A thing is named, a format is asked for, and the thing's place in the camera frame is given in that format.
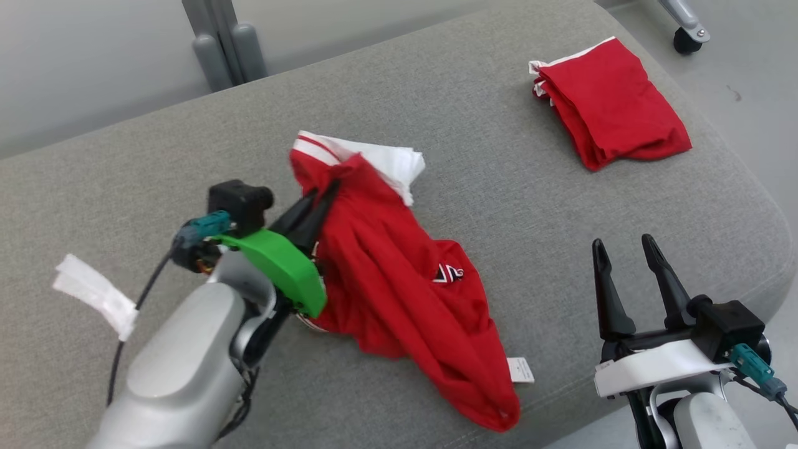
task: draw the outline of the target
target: green plastic part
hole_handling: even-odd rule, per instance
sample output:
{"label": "green plastic part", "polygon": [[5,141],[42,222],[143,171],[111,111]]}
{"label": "green plastic part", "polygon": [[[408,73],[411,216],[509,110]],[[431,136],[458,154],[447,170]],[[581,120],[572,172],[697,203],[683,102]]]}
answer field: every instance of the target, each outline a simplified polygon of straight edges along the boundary
{"label": "green plastic part", "polygon": [[318,318],[327,304],[318,270],[301,251],[284,236],[261,229],[238,239],[221,235],[223,244],[238,248],[244,256],[294,303],[294,308]]}

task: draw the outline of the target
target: teal connector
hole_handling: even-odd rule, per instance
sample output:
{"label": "teal connector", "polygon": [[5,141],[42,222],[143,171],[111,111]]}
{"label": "teal connector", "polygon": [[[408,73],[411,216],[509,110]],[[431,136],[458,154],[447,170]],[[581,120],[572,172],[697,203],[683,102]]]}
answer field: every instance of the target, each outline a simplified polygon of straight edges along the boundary
{"label": "teal connector", "polygon": [[750,377],[757,385],[762,385],[773,378],[773,368],[762,360],[750,346],[737,344],[729,354],[729,361],[743,374]]}
{"label": "teal connector", "polygon": [[183,238],[183,248],[189,248],[194,244],[198,244],[206,237],[218,236],[230,230],[231,221],[230,214],[218,210],[214,213],[209,213],[205,217],[195,218],[189,221],[177,233],[176,238]]}

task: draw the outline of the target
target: gray floor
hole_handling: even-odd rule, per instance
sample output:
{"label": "gray floor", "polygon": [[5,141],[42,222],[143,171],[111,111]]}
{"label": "gray floor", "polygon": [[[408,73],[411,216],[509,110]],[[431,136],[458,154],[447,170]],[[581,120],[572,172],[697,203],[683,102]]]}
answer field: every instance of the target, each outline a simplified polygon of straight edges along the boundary
{"label": "gray floor", "polygon": [[[609,7],[691,96],[784,210],[798,236],[798,2],[795,0],[690,0],[712,39],[682,57],[671,45],[677,26],[655,0]],[[773,367],[798,403],[798,285],[793,285],[766,334]],[[798,433],[774,403],[737,385],[729,402],[760,449],[798,443]],[[553,443],[547,449],[637,448],[627,408]]]}

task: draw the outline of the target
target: white care label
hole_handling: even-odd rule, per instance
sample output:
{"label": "white care label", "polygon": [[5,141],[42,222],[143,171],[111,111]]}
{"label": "white care label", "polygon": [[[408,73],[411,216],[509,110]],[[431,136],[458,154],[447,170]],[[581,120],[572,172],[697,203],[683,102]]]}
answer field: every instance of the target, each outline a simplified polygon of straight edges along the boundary
{"label": "white care label", "polygon": [[532,370],[529,369],[529,364],[523,357],[508,357],[507,364],[510,366],[510,379],[513,383],[535,382]]}

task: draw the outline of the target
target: metal leg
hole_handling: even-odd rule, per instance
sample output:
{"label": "metal leg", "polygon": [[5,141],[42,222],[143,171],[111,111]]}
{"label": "metal leg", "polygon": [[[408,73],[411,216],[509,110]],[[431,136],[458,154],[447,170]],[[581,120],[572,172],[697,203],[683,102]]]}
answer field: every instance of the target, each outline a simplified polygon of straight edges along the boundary
{"label": "metal leg", "polygon": [[659,2],[691,39],[701,43],[709,40],[709,31],[698,21],[698,16],[687,4],[687,0],[659,0]]}

